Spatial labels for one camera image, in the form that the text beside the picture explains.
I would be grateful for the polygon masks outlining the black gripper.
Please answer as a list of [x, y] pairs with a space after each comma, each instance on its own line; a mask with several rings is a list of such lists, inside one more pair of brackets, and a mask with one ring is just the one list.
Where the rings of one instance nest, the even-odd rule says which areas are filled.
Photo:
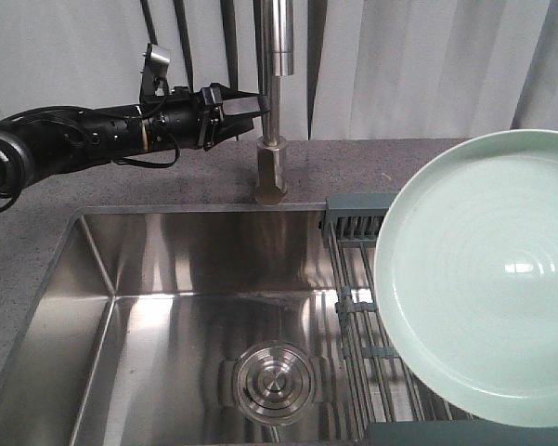
[[141, 86], [142, 140], [146, 151], [203, 149], [253, 130], [253, 119], [224, 121], [227, 116], [260, 117], [269, 113], [267, 96], [225, 92], [212, 83], [191, 92], [171, 91], [165, 83]]

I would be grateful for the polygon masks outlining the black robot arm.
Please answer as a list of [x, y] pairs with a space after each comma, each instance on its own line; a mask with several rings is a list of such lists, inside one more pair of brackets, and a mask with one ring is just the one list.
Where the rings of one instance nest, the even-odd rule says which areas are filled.
[[48, 106], [0, 121], [0, 213], [22, 191], [48, 177], [104, 164], [164, 169], [144, 155], [208, 151], [253, 130], [269, 113], [267, 96], [212, 83], [198, 92], [169, 86], [160, 77], [144, 87], [135, 105], [92, 109]]

